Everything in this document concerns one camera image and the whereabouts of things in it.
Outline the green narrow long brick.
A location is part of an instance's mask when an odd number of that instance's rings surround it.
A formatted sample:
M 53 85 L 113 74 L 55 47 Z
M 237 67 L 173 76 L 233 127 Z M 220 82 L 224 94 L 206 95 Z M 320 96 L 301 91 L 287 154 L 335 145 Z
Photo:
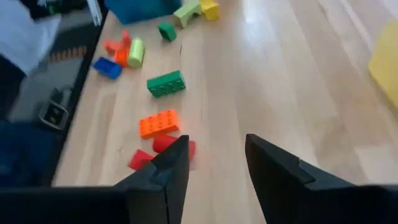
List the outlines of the green narrow long brick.
M 147 89 L 155 98 L 170 95 L 186 89 L 185 80 L 180 72 L 176 70 L 165 75 L 147 80 Z

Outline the light green cylinder block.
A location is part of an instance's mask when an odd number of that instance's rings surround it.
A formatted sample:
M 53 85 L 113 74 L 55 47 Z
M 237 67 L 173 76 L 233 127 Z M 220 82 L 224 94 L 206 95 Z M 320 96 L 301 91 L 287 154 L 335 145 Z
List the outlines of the light green cylinder block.
M 145 47 L 143 40 L 138 37 L 133 39 L 129 49 L 127 64 L 134 68 L 141 67 L 144 58 L 144 52 Z

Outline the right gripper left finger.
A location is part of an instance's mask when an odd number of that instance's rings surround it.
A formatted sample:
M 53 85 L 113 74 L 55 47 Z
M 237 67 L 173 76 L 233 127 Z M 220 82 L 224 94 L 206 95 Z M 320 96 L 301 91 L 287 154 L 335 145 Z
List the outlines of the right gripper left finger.
M 118 182 L 129 224 L 181 224 L 189 172 L 189 136 L 182 135 Z

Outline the yellow arch block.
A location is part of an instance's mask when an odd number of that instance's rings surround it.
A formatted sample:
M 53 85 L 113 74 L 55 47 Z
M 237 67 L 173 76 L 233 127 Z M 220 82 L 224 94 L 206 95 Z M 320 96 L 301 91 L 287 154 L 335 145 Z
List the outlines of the yellow arch block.
M 219 19 L 219 4 L 215 0 L 200 0 L 202 12 L 209 21 Z

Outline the light green arch block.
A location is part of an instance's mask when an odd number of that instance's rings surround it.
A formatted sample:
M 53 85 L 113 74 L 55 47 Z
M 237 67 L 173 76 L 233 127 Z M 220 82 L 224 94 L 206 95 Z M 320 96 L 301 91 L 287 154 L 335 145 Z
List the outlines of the light green arch block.
M 178 26 L 184 29 L 190 19 L 202 14 L 200 0 L 193 0 L 182 4 L 182 6 L 173 13 L 173 16 Z

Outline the silver edge bracket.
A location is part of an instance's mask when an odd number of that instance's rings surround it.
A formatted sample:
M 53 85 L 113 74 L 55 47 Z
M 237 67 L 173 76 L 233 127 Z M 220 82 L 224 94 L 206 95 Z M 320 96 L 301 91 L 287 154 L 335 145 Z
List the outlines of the silver edge bracket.
M 91 17 L 95 26 L 100 26 L 103 15 L 101 12 L 100 5 L 97 0 L 86 0 L 88 8 L 91 13 Z

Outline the blue two-by-four brick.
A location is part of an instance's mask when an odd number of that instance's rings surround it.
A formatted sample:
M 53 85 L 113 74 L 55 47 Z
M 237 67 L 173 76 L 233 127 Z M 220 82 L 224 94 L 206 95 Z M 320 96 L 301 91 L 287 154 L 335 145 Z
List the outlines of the blue two-by-four brick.
M 117 79 L 120 76 L 123 69 L 122 66 L 120 66 L 119 64 L 110 61 L 104 57 L 98 58 L 94 62 L 93 68 L 97 70 L 100 74 L 112 80 Z

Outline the grey rimmed black box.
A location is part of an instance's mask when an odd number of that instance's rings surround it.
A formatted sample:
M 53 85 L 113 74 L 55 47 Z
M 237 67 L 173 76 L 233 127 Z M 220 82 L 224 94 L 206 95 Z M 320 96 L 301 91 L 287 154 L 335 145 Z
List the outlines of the grey rimmed black box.
M 41 122 L 56 130 L 63 130 L 69 113 L 65 107 L 53 100 L 48 101 L 39 111 Z

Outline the teal plastic bin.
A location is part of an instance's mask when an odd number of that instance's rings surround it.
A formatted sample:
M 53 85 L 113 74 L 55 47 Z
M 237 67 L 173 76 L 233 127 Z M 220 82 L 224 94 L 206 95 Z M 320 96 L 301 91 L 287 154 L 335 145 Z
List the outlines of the teal plastic bin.
M 168 16 L 182 6 L 182 0 L 104 0 L 104 3 L 123 25 Z

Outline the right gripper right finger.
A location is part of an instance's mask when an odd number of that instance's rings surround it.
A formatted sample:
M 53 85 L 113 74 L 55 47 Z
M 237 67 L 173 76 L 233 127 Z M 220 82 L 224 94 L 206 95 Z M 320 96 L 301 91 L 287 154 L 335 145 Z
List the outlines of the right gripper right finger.
M 319 169 L 256 134 L 247 134 L 245 153 L 251 182 L 267 224 L 293 224 L 312 190 L 353 184 Z

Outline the black aluminium table frame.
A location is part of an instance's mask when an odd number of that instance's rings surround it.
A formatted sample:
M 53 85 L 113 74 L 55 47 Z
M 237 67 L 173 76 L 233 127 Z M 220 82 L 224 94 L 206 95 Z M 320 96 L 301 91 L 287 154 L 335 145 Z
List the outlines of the black aluminium table frame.
M 91 63 L 99 55 L 98 42 L 102 38 L 108 9 L 104 0 L 95 0 L 102 13 L 100 26 L 93 42 L 88 45 L 71 95 L 71 115 L 62 132 L 60 143 L 55 147 L 55 154 L 41 180 L 46 186 L 88 185 L 93 170 L 93 142 L 96 119 L 99 115 L 100 81 Z

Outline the small green square block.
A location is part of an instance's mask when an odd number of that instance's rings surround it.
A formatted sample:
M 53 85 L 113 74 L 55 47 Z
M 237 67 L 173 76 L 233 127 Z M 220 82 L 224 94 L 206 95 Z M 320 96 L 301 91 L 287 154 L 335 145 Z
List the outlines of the small green square block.
M 161 22 L 158 25 L 158 30 L 159 30 L 162 38 L 165 40 L 168 40 L 169 42 L 171 42 L 177 38 L 177 34 L 174 29 L 174 25 L 170 22 Z

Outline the orange-red two-by-four brick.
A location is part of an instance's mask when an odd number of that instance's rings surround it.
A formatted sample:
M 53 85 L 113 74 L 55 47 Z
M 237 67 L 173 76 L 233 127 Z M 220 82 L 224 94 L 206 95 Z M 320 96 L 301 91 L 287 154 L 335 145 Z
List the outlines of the orange-red two-by-four brick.
M 139 121 L 139 135 L 142 139 L 179 130 L 178 115 L 175 110 L 165 110 Z

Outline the red cylinder block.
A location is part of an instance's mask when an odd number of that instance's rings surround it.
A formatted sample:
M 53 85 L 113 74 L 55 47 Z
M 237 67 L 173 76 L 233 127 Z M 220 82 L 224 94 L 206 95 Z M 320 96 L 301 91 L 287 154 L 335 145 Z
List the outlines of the red cylinder block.
M 162 151 L 164 151 L 167 147 L 169 147 L 176 140 L 177 140 L 177 137 L 161 134 L 154 138 L 152 148 L 156 153 L 160 154 Z M 192 160 L 194 158 L 195 149 L 196 149 L 195 141 L 189 141 L 189 158 L 190 158 L 190 160 Z

